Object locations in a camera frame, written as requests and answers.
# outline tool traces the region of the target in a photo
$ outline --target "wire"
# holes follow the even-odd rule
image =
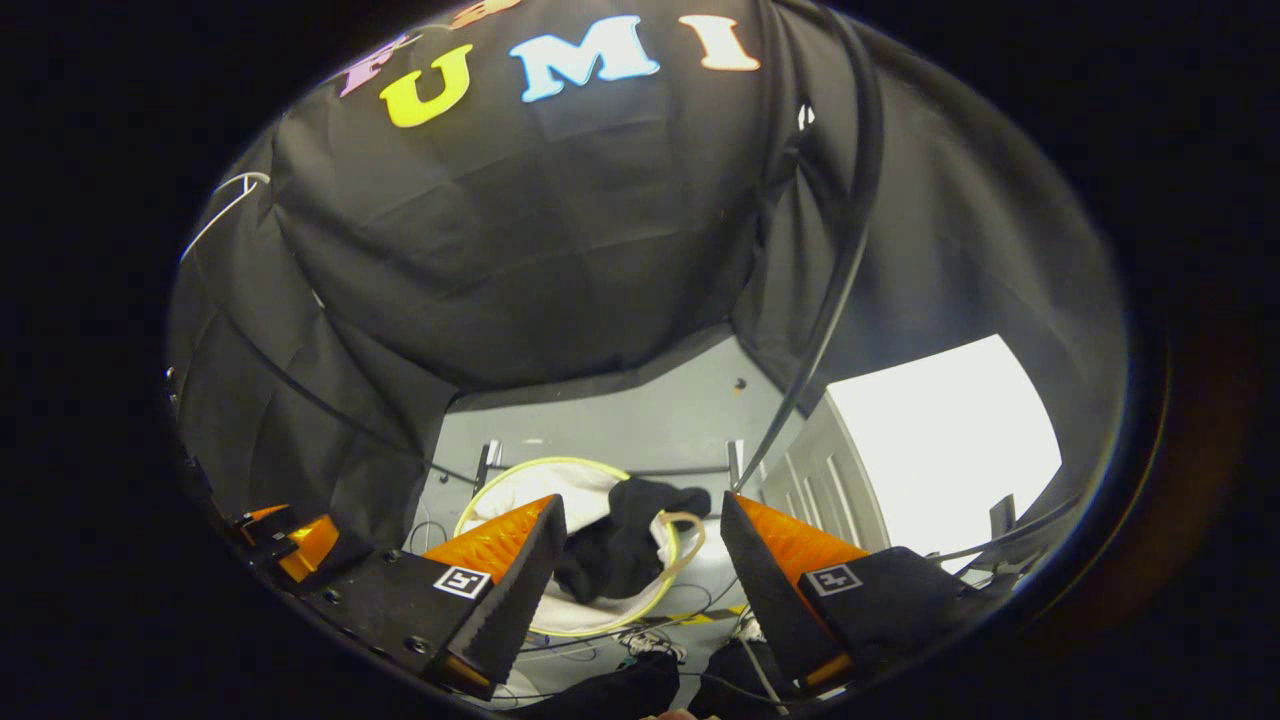
[[[1044,528],[1050,527],[1051,524],[1053,524],[1056,520],[1059,520],[1062,516],[1065,516],[1066,511],[1070,510],[1076,502],[1079,502],[1079,500],[1080,500],[1082,496],[1083,496],[1083,493],[1078,493],[1078,495],[1073,496],[1070,500],[1068,500],[1066,502],[1064,502],[1062,505],[1059,505],[1057,507],[1050,510],[1048,512],[1041,515],[1039,518],[1032,520],[1030,523],[1027,523],[1021,528],[1014,528],[1012,530],[1009,530],[1007,533],[1005,533],[1005,534],[1002,534],[1002,536],[1000,536],[997,538],[992,538],[992,539],[989,539],[989,541],[987,541],[987,542],[984,542],[982,544],[975,544],[975,546],[965,548],[965,550],[957,550],[956,552],[948,552],[946,555],[934,555],[934,556],[929,557],[928,560],[933,560],[934,562],[943,562],[946,560],[956,560],[959,557],[965,557],[965,556],[969,556],[969,555],[978,555],[978,553],[980,553],[983,551],[987,551],[987,550],[991,550],[991,548],[995,548],[995,547],[1000,547],[1000,546],[1002,546],[1005,543],[1010,543],[1010,542],[1012,542],[1015,539],[1020,539],[1020,538],[1024,538],[1027,536],[1038,533],[1038,532],[1043,530]]]
[[[845,54],[854,72],[858,118],[858,135],[854,141],[854,178],[844,197],[844,204],[840,206],[842,213],[837,220],[837,228],[847,231],[851,241],[841,243],[837,250],[831,283],[827,286],[827,293],[818,307],[817,318],[814,318],[800,369],[796,370],[786,395],[782,396],[778,411],[773,415],[760,445],[755,447],[751,461],[746,464],[737,482],[730,488],[733,492],[741,489],[764,461],[764,455],[777,439],[778,433],[782,432],[782,425],[791,419],[791,413],[800,401],[800,392],[809,384],[818,369],[827,343],[831,342],[831,336],[836,332],[836,320],[840,319],[845,301],[849,300],[849,291],[854,287],[854,277],[861,265],[863,252],[867,250],[868,225],[876,205],[876,193],[879,190],[881,165],[884,156],[884,111],[881,105],[879,83],[876,79],[874,69],[872,69],[874,64],[867,46],[863,45],[852,27],[841,23],[826,5],[820,5],[819,9],[845,46]]]
[[[728,688],[728,689],[731,689],[731,691],[733,691],[733,692],[736,692],[739,694],[744,694],[744,696],[746,696],[749,698],[758,700],[760,702],[767,702],[767,703],[769,703],[769,705],[772,705],[774,707],[790,707],[790,706],[795,706],[795,705],[818,705],[818,702],[820,702],[820,701],[812,701],[812,700],[792,700],[792,701],[773,700],[773,698],[765,697],[763,694],[755,694],[751,691],[745,691],[745,689],[735,685],[733,683],[731,683],[731,682],[728,682],[724,678],[721,678],[718,675],[708,675],[705,673],[681,673],[681,675],[689,675],[690,678],[701,678],[704,680],[717,682],[717,683],[724,685],[726,688]]]
[[[417,534],[417,530],[420,528],[430,527],[430,525],[435,525],[436,528],[440,528],[440,534],[444,536],[444,541],[448,542],[448,539],[449,539],[449,532],[444,529],[444,525],[442,525],[442,524],[439,524],[439,523],[436,523],[435,520],[431,519],[431,512],[430,511],[426,511],[426,520],[424,520],[424,521],[413,525],[413,529],[408,532],[408,551],[412,552],[413,555],[421,555],[421,552],[417,552],[416,550],[413,550],[413,536]],[[426,532],[426,542],[428,542],[428,544],[431,543],[431,530]]]
[[[701,610],[699,610],[698,612],[694,612],[694,615],[698,615],[698,614],[701,614],[701,612],[707,612],[708,610],[710,610],[712,606],[716,605],[717,602],[719,602],[721,598],[723,598],[726,594],[728,594],[728,591],[733,589],[733,585],[736,585],[736,584],[737,584],[737,577],[735,577],[733,582],[730,583],[723,591],[721,591],[721,593],[718,596],[716,596],[714,598],[710,600],[710,602],[708,602],[707,605],[704,605]],[[681,584],[681,587],[696,587],[699,589],[704,589],[704,591],[707,589],[707,588],[703,588],[700,585],[685,585],[684,583]],[[666,628],[667,625],[675,625],[677,623],[681,623],[682,620],[684,620],[684,618],[676,618],[676,619],[667,620],[667,621],[663,621],[663,623],[654,623],[653,625],[641,625],[639,629],[641,629],[641,630],[653,630],[653,629],[657,629],[657,628]],[[637,628],[623,628],[621,630],[614,630],[612,633],[602,633],[599,635],[591,635],[589,638],[579,638],[576,641],[570,641],[570,642],[563,642],[563,643],[557,643],[557,644],[549,644],[549,646],[545,646],[545,647],[526,647],[526,648],[521,650],[520,653],[536,652],[536,651],[540,651],[540,650],[557,650],[557,648],[561,648],[561,647],[571,647],[571,646],[575,646],[575,644],[591,643],[591,642],[598,641],[598,639],[604,639],[604,638],[612,638],[612,637],[622,635],[622,634],[634,632],[636,629]]]
[[[714,600],[712,600],[712,591],[704,588],[703,585],[695,585],[692,583],[676,583],[676,584],[671,585],[671,589],[676,589],[676,588],[694,588],[694,589],[703,591],[703,593],[707,594],[707,605],[704,606],[707,609],[710,609],[712,603],[716,602]]]
[[[197,263],[197,272],[201,272],[201,273],[204,272],[204,270],[200,270],[198,263]],[[236,323],[234,318],[232,316],[230,311],[227,307],[219,306],[219,309],[223,311],[223,315],[224,315],[227,323],[230,325],[230,328],[234,332],[234,334],[239,336],[239,340],[248,347],[250,352],[252,352],[257,357],[257,360],[262,364],[264,368],[266,368],[266,370],[269,373],[271,373],[273,375],[275,375],[276,379],[279,379],[282,383],[284,383],[289,389],[292,389],[296,393],[301,395],[303,398],[306,398],[312,405],[315,405],[319,410],[321,410],[323,413],[328,414],[330,418],[338,420],[343,425],[351,428],[352,430],[355,430],[355,432],[357,432],[357,433],[360,433],[360,434],[362,434],[362,436],[365,436],[365,437],[367,437],[370,439],[378,441],[379,443],[381,443],[383,446],[385,446],[388,450],[393,450],[393,451],[396,451],[396,452],[398,452],[398,454],[401,454],[401,455],[403,455],[406,457],[412,457],[415,460],[422,460],[422,456],[420,454],[417,454],[413,450],[410,450],[410,448],[407,448],[407,447],[404,447],[404,446],[402,446],[402,445],[399,445],[399,443],[397,443],[397,442],[394,442],[392,439],[388,439],[388,438],[383,437],[381,434],[374,432],[372,429],[365,427],[362,423],[360,423],[360,421],[355,420],[353,418],[348,416],[346,413],[338,410],[333,405],[329,405],[328,402],[325,402],[324,400],[321,400],[320,396],[315,395],[314,392],[311,392],[310,389],[307,389],[306,387],[303,387],[301,383],[298,383],[297,380],[294,380],[287,372],[284,372],[284,369],[282,369],[279,365],[276,365],[266,355],[266,352],[261,347],[259,347],[252,340],[250,340],[248,333],[246,333]],[[462,482],[472,484],[472,486],[476,484],[476,482],[475,482],[474,478],[468,478],[468,477],[463,475],[462,473],[457,473],[457,471],[449,470],[448,468],[443,468],[440,465],[436,465],[435,462],[428,462],[428,466],[431,468],[433,470],[438,471],[438,473],[444,473],[445,475],[449,475],[451,478],[462,480]]]
[[[516,697],[516,693],[511,692],[511,688],[508,688],[507,685],[502,685],[502,689],[507,691],[508,700],[516,701],[515,707],[520,707],[520,700]]]
[[[538,648],[538,650],[547,650],[547,648]],[[539,660],[550,660],[552,657],[563,657],[564,660],[570,660],[570,657],[568,657],[570,655],[575,655],[575,653],[582,652],[584,650],[590,650],[591,651],[591,657],[584,657],[584,659],[575,657],[575,659],[572,659],[573,662],[590,662],[590,661],[593,661],[593,660],[595,660],[596,657],[600,656],[600,651],[596,650],[596,647],[594,644],[589,644],[586,647],[579,647],[579,648],[575,648],[575,650],[566,650],[566,651],[562,651],[562,652],[549,652],[547,655],[539,655],[538,657],[529,657],[529,659],[517,657],[516,661],[517,662],[529,664],[529,662],[538,662]]]
[[[746,651],[746,659],[751,661],[751,667],[755,667],[755,676],[760,679],[760,684],[764,685],[764,692],[769,693],[769,700],[773,702],[782,702],[778,697],[778,692],[773,689],[773,683],[769,682],[769,676],[764,674],[764,667],[760,667],[760,661],[755,659],[755,652],[751,651],[751,643],[742,638],[737,638],[737,642],[742,644],[742,650]],[[790,715],[786,707],[778,707],[781,715]]]
[[[559,693],[541,693],[541,694],[508,694],[507,697],[504,697],[504,698],[502,698],[502,700],[539,700],[539,698],[544,698],[544,697],[556,697],[556,696],[558,696],[558,694],[559,694]]]

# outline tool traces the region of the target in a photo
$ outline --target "blue letter m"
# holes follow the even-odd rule
[[[552,76],[554,69],[562,77],[582,86],[591,79],[596,58],[603,58],[600,79],[649,76],[658,72],[658,63],[649,59],[636,37],[636,15],[618,15],[598,20],[586,31],[581,45],[571,45],[554,35],[543,35],[511,49],[512,58],[525,63],[529,90],[521,95],[525,102],[550,97],[564,90],[564,82]]]

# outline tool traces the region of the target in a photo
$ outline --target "black fabric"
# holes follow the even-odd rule
[[[609,514],[568,537],[556,568],[556,582],[573,600],[586,605],[598,597],[640,594],[662,574],[658,543],[649,524],[662,511],[692,512],[705,518],[712,497],[703,488],[676,488],[667,483],[631,478],[609,489]],[[677,521],[685,532],[692,523]]]
[[[749,644],[755,661],[760,664],[760,670],[764,671],[764,676],[768,678],[778,700],[782,702],[799,701],[800,692],[782,675],[778,661],[773,656],[773,648],[763,642]],[[755,665],[751,664],[748,650],[741,642],[732,641],[712,653],[707,661],[707,670],[703,671],[698,694],[689,701],[689,712],[699,719],[714,715],[722,720],[730,717],[733,720],[764,720],[778,716],[778,710],[773,703],[745,696],[724,683],[708,679],[708,676],[732,683],[749,693],[769,697],[768,689],[760,682],[760,675],[755,671]]]
[[[819,200],[856,161],[849,60],[804,3],[703,0],[762,61],[708,70],[686,12],[525,3],[426,28],[346,97],[340,74],[305,94],[232,164],[192,229],[205,232],[178,266],[169,325],[180,430],[223,510],[332,509],[342,542],[398,544],[458,396],[490,407],[617,391],[724,323],[767,377],[791,382],[836,250],[855,240]],[[630,13],[658,73],[520,101],[512,46],[579,42]],[[858,29],[884,100],[884,169],[801,410],[828,382],[998,333],[1062,450],[1033,516],[1087,484],[1124,407],[1110,256],[1007,118]],[[392,126],[381,90],[424,70],[422,97],[438,92],[430,65],[458,42],[474,44],[467,94],[424,126]],[[814,113],[803,128],[801,105]]]
[[[778,670],[773,652],[765,643],[753,642],[751,652],[764,670],[765,678],[783,702],[797,700],[795,688],[787,683]],[[694,717],[717,716],[724,720],[756,720],[777,717],[777,708],[768,702],[745,696],[723,683],[709,680],[707,675],[719,678],[744,691],[768,697],[768,691],[760,683],[760,676],[746,655],[742,643],[732,641],[712,653],[703,674],[698,694],[689,702],[689,712]],[[676,692],[680,689],[680,665],[676,657],[666,652],[641,652],[635,664],[588,678],[554,697],[522,705],[503,712],[527,720],[566,720],[570,717],[594,717],[599,720],[636,720],[650,715],[662,715],[671,710]],[[503,696],[498,693],[494,700]]]
[[[753,360],[786,387],[837,243],[856,240],[823,231],[829,210],[810,188],[826,177],[847,182],[855,109],[852,74],[820,14],[791,0],[771,13],[771,59],[782,65],[774,92],[783,104],[810,102],[815,120],[794,151],[769,142],[777,190],[732,323]],[[884,163],[867,252],[800,410],[812,411],[832,382],[1000,334],[1044,402],[1062,455],[1057,477],[1019,509],[1033,519],[1088,487],[1111,455],[1133,351],[1114,259],[1061,176],[1006,117],[911,50],[842,22],[877,67]]]
[[[671,708],[680,691],[680,665],[667,652],[641,652],[636,661],[622,670],[588,678],[544,701],[521,700],[521,706],[504,710],[506,715],[526,720],[568,720],[599,717],[602,720],[637,720],[662,715]],[[502,700],[499,692],[494,700]]]

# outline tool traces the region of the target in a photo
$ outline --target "black cable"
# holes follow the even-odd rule
[[[712,591],[704,588],[703,585],[695,585],[692,583],[676,583],[676,584],[671,585],[671,589],[676,589],[676,588],[694,588],[694,589],[699,589],[699,591],[703,591],[704,593],[707,593],[707,605],[704,607],[709,609],[712,606],[712,603],[716,602],[714,600],[712,600]]]
[[[600,651],[596,650],[595,646],[589,646],[589,647],[591,650],[591,657],[570,657],[570,656],[572,656],[573,653],[577,652],[576,650],[571,650],[571,651],[568,651],[568,652],[566,652],[563,655],[557,655],[556,657],[563,657],[564,660],[568,660],[570,662],[591,662],[593,660],[595,660],[596,657],[600,656]]]
[[[559,693],[543,693],[543,694],[508,694],[507,697],[504,697],[504,698],[498,698],[498,700],[539,700],[539,698],[544,698],[544,697],[556,697],[556,696],[558,696],[558,694],[559,694]]]
[[[884,154],[884,117],[879,83],[876,79],[870,54],[851,27],[841,23],[829,8],[824,5],[819,8],[823,18],[827,19],[845,46],[856,86],[858,137],[854,150],[854,178],[841,205],[842,219],[836,224],[837,228],[847,229],[852,241],[842,243],[837,251],[831,284],[827,286],[827,293],[823,296],[818,316],[814,319],[813,333],[805,345],[800,369],[796,372],[795,379],[791,380],[791,386],[787,387],[786,395],[782,396],[778,411],[773,415],[773,421],[769,423],[769,429],[765,430],[760,445],[756,446],[751,461],[746,464],[737,483],[731,488],[733,492],[737,492],[759,468],[764,454],[769,451],[773,441],[782,432],[782,425],[791,418],[791,411],[799,404],[800,392],[809,384],[818,369],[818,363],[836,331],[836,320],[845,307],[845,301],[849,300],[849,291],[854,287],[854,275],[858,274],[863,252],[867,250],[868,225],[870,224],[872,209],[876,205],[876,193],[879,190],[879,173]]]
[[[200,263],[196,263],[196,270],[201,274],[201,277],[204,277],[204,270],[201,269]],[[378,443],[380,443],[381,446],[387,447],[388,450],[393,450],[393,451],[396,451],[396,452],[398,452],[401,455],[404,455],[407,457],[412,457],[413,460],[417,460],[419,462],[422,461],[422,455],[420,452],[417,452],[417,451],[415,451],[412,448],[404,447],[404,446],[399,445],[398,442],[396,442],[393,439],[388,439],[388,438],[383,437],[380,433],[378,433],[378,432],[372,430],[371,428],[366,427],[364,423],[360,423],[358,420],[356,420],[355,418],[351,418],[349,415],[347,415],[342,410],[338,410],[337,407],[334,407],[329,402],[325,402],[319,395],[311,392],[302,383],[300,383],[298,380],[293,379],[292,375],[289,375],[283,368],[280,368],[279,365],[275,364],[275,361],[271,360],[271,357],[266,354],[265,350],[262,350],[252,340],[250,340],[248,333],[246,333],[244,329],[239,327],[239,324],[232,316],[230,311],[227,310],[227,307],[219,305],[218,309],[223,313],[223,318],[227,320],[227,324],[230,327],[232,332],[237,337],[239,337],[241,342],[244,343],[244,346],[248,348],[248,351],[255,357],[257,357],[257,360],[262,364],[264,368],[266,368],[266,370],[269,373],[271,373],[273,375],[275,375],[275,378],[278,380],[280,380],[282,383],[284,383],[285,387],[288,387],[293,392],[301,395],[307,401],[310,401],[312,405],[315,405],[316,407],[319,407],[320,410],[323,410],[324,413],[326,413],[333,419],[338,420],[343,425],[347,425],[352,430],[355,430],[355,432],[357,432],[357,433],[367,437],[369,439],[376,441]]]
[[[737,584],[737,578],[735,577],[733,582],[730,583],[728,587],[726,587],[723,591],[721,591],[721,593],[718,596],[716,596],[710,602],[708,602],[707,605],[704,605],[701,610],[699,610],[698,612],[694,612],[694,615],[699,615],[699,614],[703,614],[703,612],[707,612],[708,610],[710,610],[712,606],[716,605],[717,602],[719,602],[721,598],[723,598],[726,594],[728,594],[728,591],[733,589],[733,585],[736,585],[736,584]],[[707,589],[707,588],[701,588],[700,585],[692,585],[692,587],[699,587],[700,589],[704,589],[704,591]],[[648,629],[648,628],[658,628],[658,626],[667,625],[667,624],[669,624],[669,621],[653,623],[650,625],[643,625],[640,628],[623,628],[621,630],[614,630],[612,633],[602,633],[599,635],[591,635],[589,638],[579,638],[576,641],[568,641],[568,642],[563,642],[563,643],[548,644],[548,646],[543,646],[543,647],[526,647],[526,648],[521,650],[520,652],[521,653],[525,653],[525,652],[538,652],[538,651],[541,651],[541,650],[556,650],[556,648],[561,648],[561,647],[570,647],[570,646],[575,646],[575,644],[590,643],[593,641],[598,641],[598,639],[603,639],[603,638],[612,638],[612,637],[622,635],[622,634],[626,634],[626,633],[631,633],[631,632],[635,632],[637,629],[644,630],[644,629]]]
[[[819,702],[819,701],[813,701],[813,700],[777,701],[777,700],[773,700],[772,697],[765,697],[763,694],[755,694],[755,693],[753,693],[750,691],[742,689],[742,688],[735,685],[733,683],[731,683],[731,682],[728,682],[724,678],[721,678],[718,675],[708,675],[705,673],[681,673],[681,675],[687,675],[690,678],[701,678],[704,680],[714,680],[714,682],[724,685],[726,688],[728,688],[728,689],[731,689],[731,691],[733,691],[736,693],[744,694],[744,696],[746,696],[746,697],[749,697],[751,700],[758,700],[760,702],[767,702],[767,703],[769,703],[769,705],[772,705],[774,707],[794,707],[794,706],[797,706],[797,705],[817,705]]]
[[[1014,542],[1027,536],[1038,533],[1039,530],[1043,530],[1044,528],[1050,527],[1056,520],[1066,515],[1066,511],[1074,507],[1076,502],[1079,502],[1082,495],[1073,496],[1071,500],[1068,500],[1062,505],[1059,505],[1057,507],[1050,510],[1048,512],[1041,515],[1039,518],[1032,520],[1030,523],[1027,523],[1020,528],[1014,528],[1012,530],[1009,530],[1007,533],[997,538],[992,538],[982,544],[975,544],[970,548],[959,550],[956,552],[948,552],[946,555],[934,555],[928,560],[933,560],[934,562],[943,562],[946,560],[956,560],[957,557],[965,557],[968,555],[978,555],[979,552],[984,552],[987,550],[1000,547],[1002,544]]]

